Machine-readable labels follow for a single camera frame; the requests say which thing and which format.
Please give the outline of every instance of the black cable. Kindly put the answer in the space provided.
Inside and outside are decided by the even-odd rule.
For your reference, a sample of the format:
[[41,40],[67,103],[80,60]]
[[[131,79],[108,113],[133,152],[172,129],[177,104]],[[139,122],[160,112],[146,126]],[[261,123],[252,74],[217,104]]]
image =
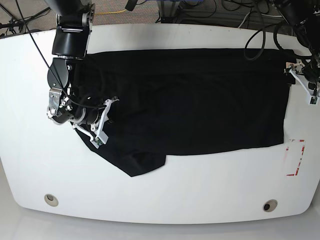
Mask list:
[[8,14],[13,20],[17,20],[17,18],[8,10],[5,8],[5,6],[3,6],[1,3],[0,3],[0,8],[2,8],[3,11],[5,11],[6,14]]
[[[254,14],[254,13],[257,13],[257,11],[251,11],[251,13],[249,14],[249,16],[251,15],[251,14]],[[245,24],[246,23],[246,21],[248,21],[248,17],[245,19],[245,21],[243,22],[243,24]],[[194,20],[194,19],[183,19],[182,18],[182,20],[179,22],[180,24],[182,23],[182,22],[185,22],[185,21],[192,21],[192,22],[195,22],[195,23],[199,23],[199,24],[201,24],[201,25],[208,25],[208,26],[221,26],[221,27],[227,27],[227,28],[238,28],[238,25],[237,26],[227,26],[227,25],[223,25],[223,24],[218,24],[218,23],[204,23],[204,22],[201,22],[201,21],[196,21],[196,20]]]
[[189,16],[189,17],[191,17],[191,18],[196,18],[196,19],[207,19],[207,18],[210,18],[213,14],[215,14],[216,13],[216,11],[217,11],[217,3],[216,3],[216,0],[213,0],[213,2],[214,2],[214,11],[213,11],[213,13],[211,13],[209,16],[192,16],[192,15],[189,15],[189,14],[187,14],[187,13],[185,13],[185,12],[183,12],[183,14],[184,15],[187,15],[187,16]]
[[312,55],[311,56],[300,56],[300,55],[297,55],[295,53],[290,53],[286,50],[284,50],[279,42],[278,42],[278,32],[280,30],[280,28],[286,24],[287,22],[285,20],[281,21],[280,23],[278,23],[275,28],[274,28],[274,31],[273,31],[273,41],[274,41],[274,44],[276,45],[276,47],[281,51],[283,52],[284,54],[286,54],[287,56],[289,57],[292,57],[292,58],[296,58],[296,59],[301,59],[301,60],[309,60],[309,59],[312,59]]
[[30,21],[32,21],[32,20],[34,20],[34,19],[37,19],[39,15],[45,13],[46,11],[48,11],[48,12],[47,12],[45,15],[47,15],[47,14],[51,11],[51,8],[50,8],[50,7],[47,7],[47,8],[45,8],[45,9],[41,10],[40,12],[38,12],[38,13],[36,13],[35,15],[31,16],[28,20],[26,20],[26,22],[30,22]]
[[159,13],[159,17],[158,17],[158,19],[154,22],[155,24],[157,24],[157,23],[159,23],[161,20],[161,14],[160,14],[160,11],[158,11],[158,13]]
[[204,1],[205,1],[205,0],[198,1],[195,5],[192,5],[192,4],[190,4],[190,3],[187,3],[187,1],[183,1],[183,3],[184,3],[186,6],[188,6],[188,7],[194,8],[194,7],[196,7],[196,6],[200,6],[201,4],[203,4]]
[[[266,29],[266,28],[269,28],[269,27],[272,27],[272,26],[276,26],[277,24],[278,24],[278,23],[270,24],[270,25],[266,26],[265,29]],[[254,39],[254,37],[257,36],[258,33],[260,33],[262,30],[263,30],[263,28],[259,29],[258,31],[256,31],[256,32],[250,37],[250,39],[248,40],[248,42],[247,42],[246,45],[245,45],[245,48],[248,47],[248,45],[249,45],[249,43],[252,41],[252,39]]]
[[255,60],[257,60],[257,59],[262,55],[262,53],[264,52],[265,46],[266,46],[266,27],[265,27],[265,21],[264,21],[264,18],[262,17],[262,14],[261,14],[261,12],[260,12],[260,9],[259,9],[259,7],[258,7],[258,4],[257,4],[256,0],[252,0],[252,2],[253,2],[254,6],[255,6],[255,8],[256,8],[256,11],[257,11],[257,13],[258,13],[258,15],[259,15],[259,17],[260,17],[260,20],[261,20],[263,39],[262,39],[261,49],[260,49],[260,51],[258,52],[258,54],[257,54],[256,56],[254,56],[254,57],[248,57],[248,56],[246,55],[246,50],[247,50],[247,48],[248,48],[248,45],[249,45],[250,41],[253,39],[253,37],[250,39],[250,41],[248,41],[248,42],[246,43],[246,45],[245,45],[245,47],[244,47],[243,53],[244,53],[244,58],[245,58],[246,60],[248,60],[248,61],[255,61]]
[[[228,8],[226,8],[226,6],[224,5],[224,1],[229,2],[229,3],[233,3],[233,4],[237,4],[238,7],[235,8],[235,9],[228,9]],[[269,3],[268,3],[267,0],[265,0],[264,2],[266,3],[266,6],[267,6],[268,10],[267,10],[266,12],[263,12],[263,14],[268,14],[268,13],[270,12]],[[230,12],[236,11],[236,10],[240,9],[241,7],[250,8],[250,9],[252,9],[252,8],[255,7],[255,5],[252,4],[252,3],[249,3],[249,2],[243,3],[243,0],[241,0],[241,2],[236,2],[236,1],[234,1],[234,0],[221,0],[221,4],[222,4],[222,7],[223,7],[225,10],[230,11]]]
[[31,39],[32,39],[32,41],[33,41],[33,43],[34,43],[34,46],[35,46],[36,49],[38,50],[40,56],[42,57],[42,60],[44,61],[45,65],[47,66],[48,70],[51,72],[51,74],[54,76],[54,78],[55,78],[56,81],[58,82],[58,84],[59,84],[59,86],[61,87],[61,90],[63,91],[63,93],[70,98],[70,101],[71,101],[73,104],[75,104],[75,105],[77,105],[77,106],[80,106],[80,107],[83,107],[83,108],[89,108],[89,109],[102,109],[102,108],[105,108],[105,107],[106,107],[105,105],[99,105],[99,106],[82,105],[82,104],[79,104],[79,103],[77,103],[77,102],[75,102],[75,101],[73,101],[73,100],[71,99],[71,96],[68,95],[67,92],[64,90],[63,84],[62,84],[59,76],[56,77],[56,75],[55,75],[55,74],[53,73],[53,71],[51,70],[49,64],[47,63],[44,55],[43,55],[42,52],[40,51],[40,49],[39,49],[39,47],[38,47],[38,45],[37,45],[34,37],[32,36],[32,34],[31,34],[30,30],[29,30],[29,27],[28,27],[28,25],[27,25],[27,23],[26,23],[26,21],[25,21],[25,18],[24,18],[24,16],[23,16],[22,12],[21,12],[21,9],[20,9],[18,0],[15,0],[15,3],[16,3],[16,7],[18,8],[18,11],[19,11],[19,13],[20,13],[21,19],[22,19],[22,21],[23,21],[23,23],[24,23],[24,25],[25,25],[25,28],[27,29],[27,32],[29,33],[29,35],[30,35],[30,37],[31,37]]
[[142,4],[145,4],[147,1],[143,1],[143,2],[140,2],[140,3],[137,3],[136,5],[142,5]]
[[35,15],[33,15],[32,17],[32,19],[28,19],[27,21],[26,21],[26,24],[28,25],[31,21],[33,21],[33,20],[36,20],[36,19],[39,19],[39,18],[42,18],[42,17],[44,17],[44,16],[46,16],[46,15],[48,15],[49,13],[50,13],[50,11],[51,11],[51,8],[49,8],[48,10],[46,10],[46,11],[48,11],[46,14],[43,14],[43,15],[39,15],[39,13],[37,13],[36,15],[36,17],[34,17]]
[[242,23],[242,26],[246,23],[246,21],[248,21],[247,27],[246,27],[248,29],[249,28],[249,22],[250,22],[251,14],[256,14],[256,13],[258,13],[258,12],[257,11],[252,11],[252,9],[250,9],[249,15],[246,17],[246,19]]
[[229,11],[229,12],[233,12],[233,11],[236,11],[236,10],[238,10],[239,8],[241,8],[241,5],[238,3],[238,2],[235,2],[236,4],[238,4],[238,7],[237,8],[234,8],[234,9],[228,9],[228,8],[226,8],[226,6],[224,5],[224,1],[227,1],[227,2],[229,2],[229,3],[232,3],[231,1],[228,1],[228,0],[221,0],[221,5],[222,5],[222,7],[225,9],[225,10],[227,10],[227,11]]

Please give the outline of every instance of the metal grommet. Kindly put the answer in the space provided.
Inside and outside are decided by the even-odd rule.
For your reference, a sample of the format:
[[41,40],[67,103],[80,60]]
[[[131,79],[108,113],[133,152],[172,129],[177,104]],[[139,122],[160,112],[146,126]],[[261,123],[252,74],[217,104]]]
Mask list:
[[263,211],[270,213],[273,210],[275,210],[277,206],[278,206],[277,200],[269,200],[263,205],[262,209]]
[[44,195],[44,201],[51,207],[56,207],[59,204],[58,199],[51,194]]

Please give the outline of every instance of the white tabletop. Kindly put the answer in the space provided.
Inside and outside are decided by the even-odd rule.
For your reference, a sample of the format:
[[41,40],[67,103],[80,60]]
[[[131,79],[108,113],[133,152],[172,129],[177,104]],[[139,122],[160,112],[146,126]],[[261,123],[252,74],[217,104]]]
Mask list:
[[[253,33],[179,24],[96,26],[88,51],[243,48]],[[54,31],[34,34],[49,63],[54,36]],[[284,48],[308,54],[293,37],[282,35],[279,41]],[[260,46],[259,35],[250,47]],[[271,33],[266,48],[275,48]],[[47,119],[48,70],[28,35],[0,40],[0,53],[0,157],[14,199],[24,208],[116,222],[208,224],[298,215],[310,206],[320,179],[319,130],[310,119],[320,122],[320,111],[306,104],[298,84],[290,91],[285,144],[168,156],[164,167],[130,178],[89,151],[69,124],[58,126]],[[299,175],[291,177],[287,175],[297,169],[302,145],[290,147],[298,150],[298,158],[284,158],[289,139],[306,141]],[[45,194],[57,197],[59,205],[47,205]],[[278,201],[277,209],[264,212],[263,204],[272,199]]]
[[320,236],[319,213],[311,206],[296,216],[205,225],[137,224],[63,216],[16,204],[0,161],[1,240],[316,240]]

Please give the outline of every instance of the black fabric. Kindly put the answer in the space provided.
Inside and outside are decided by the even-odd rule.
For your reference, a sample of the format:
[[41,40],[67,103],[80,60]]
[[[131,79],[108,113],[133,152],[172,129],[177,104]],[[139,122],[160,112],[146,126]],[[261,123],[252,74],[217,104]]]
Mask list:
[[112,124],[103,129],[109,136],[106,145],[96,149],[77,133],[91,151],[131,177],[160,168],[166,155],[282,144],[292,81],[284,68],[292,61],[271,49],[253,62],[244,59],[243,49],[90,55],[77,84],[120,101],[111,107]]

